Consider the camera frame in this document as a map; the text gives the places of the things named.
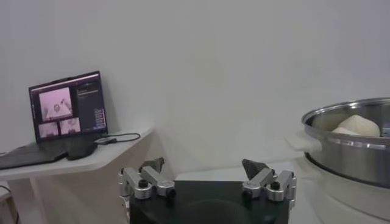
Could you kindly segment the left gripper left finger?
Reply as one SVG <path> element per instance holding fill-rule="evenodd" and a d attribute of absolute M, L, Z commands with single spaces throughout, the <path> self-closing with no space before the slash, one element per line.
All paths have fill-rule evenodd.
<path fill-rule="evenodd" d="M 165 178 L 162 168 L 165 163 L 163 157 L 144 161 L 136 170 L 125 167 L 118 172 L 119 198 L 127 219 L 130 219 L 130 198 L 148 200 L 153 191 L 165 198 L 174 198 L 176 195 L 175 183 Z"/>

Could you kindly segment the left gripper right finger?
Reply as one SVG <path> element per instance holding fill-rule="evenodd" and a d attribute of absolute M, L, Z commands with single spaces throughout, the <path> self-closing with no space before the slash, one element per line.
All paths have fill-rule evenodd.
<path fill-rule="evenodd" d="M 241 161 L 248 177 L 242 183 L 242 195 L 247 201 L 260 198 L 265 193 L 266 198 L 273 202 L 289 203 L 289 210 L 296 204 L 296 176 L 294 172 L 283 170 L 279 174 L 265 163 L 243 159 Z"/>

